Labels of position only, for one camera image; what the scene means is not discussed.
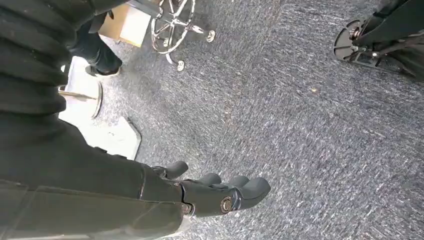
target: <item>person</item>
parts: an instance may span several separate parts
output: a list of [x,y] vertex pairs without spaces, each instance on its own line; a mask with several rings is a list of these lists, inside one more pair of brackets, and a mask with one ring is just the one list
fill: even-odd
[[89,63],[85,72],[93,77],[116,76],[122,66],[121,59],[103,42],[98,33],[107,14],[113,18],[113,12],[109,11],[84,23],[76,32],[75,44],[68,47],[73,56],[82,57]]
[[125,1],[0,1],[2,239],[156,239],[178,232],[187,216],[249,209],[271,191],[261,177],[178,180],[185,163],[150,167],[110,155],[58,118],[69,46],[103,75],[120,66],[86,28]]

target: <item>prosthetic hand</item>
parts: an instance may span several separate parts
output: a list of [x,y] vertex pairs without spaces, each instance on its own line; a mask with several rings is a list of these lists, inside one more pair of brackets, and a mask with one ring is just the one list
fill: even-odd
[[[191,214],[198,217],[224,215],[231,211],[254,207],[271,190],[268,182],[261,177],[249,180],[245,176],[236,176],[226,184],[221,184],[220,176],[215,173],[208,173],[199,180],[173,180],[187,169],[188,166],[183,161],[176,162],[168,168],[153,167],[152,170],[156,174],[147,170],[149,173],[146,179],[153,182],[162,180],[165,184],[176,187],[175,196],[187,205]],[[142,193],[141,199],[157,200],[157,196],[150,197],[153,192]]]
[[349,22],[334,54],[342,61],[424,80],[424,1],[383,1],[368,18]]

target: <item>round metal base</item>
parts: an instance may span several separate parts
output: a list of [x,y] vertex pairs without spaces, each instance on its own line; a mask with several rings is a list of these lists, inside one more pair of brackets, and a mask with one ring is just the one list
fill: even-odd
[[209,34],[207,35],[207,37],[206,37],[206,41],[208,42],[208,43],[211,43],[211,42],[213,42],[215,40],[215,31],[214,30],[210,30],[209,31]]
[[102,107],[103,86],[100,81],[97,81],[97,86],[98,86],[97,106],[95,107],[95,110],[93,112],[93,115],[91,116],[91,119],[95,119],[97,115],[99,115],[100,108]]

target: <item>sneaker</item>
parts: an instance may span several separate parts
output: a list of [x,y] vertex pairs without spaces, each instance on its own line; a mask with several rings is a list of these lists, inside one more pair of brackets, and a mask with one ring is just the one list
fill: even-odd
[[112,71],[112,72],[108,72],[108,73],[103,73],[100,72],[99,70],[97,70],[95,67],[88,65],[85,68],[85,72],[93,77],[113,77],[113,76],[117,76],[119,75],[121,71],[121,68],[118,68],[118,70],[116,71]]

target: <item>gray carpet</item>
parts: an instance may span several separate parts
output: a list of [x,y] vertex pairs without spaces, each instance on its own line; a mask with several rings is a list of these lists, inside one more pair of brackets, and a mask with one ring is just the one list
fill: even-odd
[[196,219],[178,240],[424,239],[424,86],[334,60],[346,22],[376,0],[200,0],[176,72],[150,47],[109,42],[98,122],[129,117],[137,161],[186,177],[265,177],[258,207]]

